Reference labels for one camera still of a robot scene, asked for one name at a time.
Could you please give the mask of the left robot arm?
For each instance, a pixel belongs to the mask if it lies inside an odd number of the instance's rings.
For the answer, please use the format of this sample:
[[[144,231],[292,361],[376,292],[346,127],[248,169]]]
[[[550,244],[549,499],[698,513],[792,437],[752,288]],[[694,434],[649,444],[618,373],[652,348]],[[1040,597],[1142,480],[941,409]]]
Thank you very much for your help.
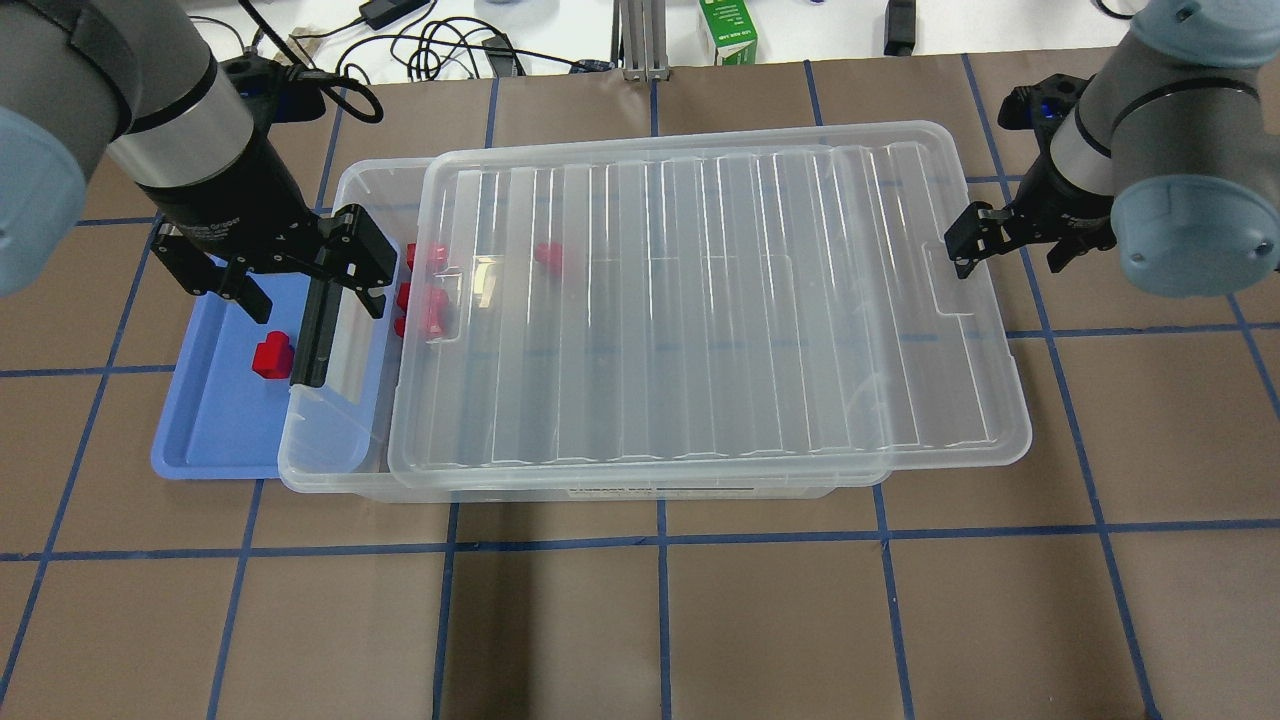
[[[3,292],[81,220],[110,158],[175,227],[154,254],[180,287],[273,311],[259,275],[302,274],[385,311],[397,252],[356,206],[323,218],[174,1],[3,4]]]

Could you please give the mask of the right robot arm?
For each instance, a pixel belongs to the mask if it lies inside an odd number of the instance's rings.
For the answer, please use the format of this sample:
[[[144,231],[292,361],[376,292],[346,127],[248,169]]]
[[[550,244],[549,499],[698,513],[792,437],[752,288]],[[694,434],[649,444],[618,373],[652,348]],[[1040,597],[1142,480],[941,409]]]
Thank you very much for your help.
[[[1062,270],[1116,250],[1128,281],[1170,299],[1235,293],[1277,272],[1277,137],[1258,73],[1275,60],[1275,1],[1151,1],[1103,68],[1014,88],[1004,129],[1038,155],[1014,200],[972,202],[945,232],[959,278],[1048,243]]]

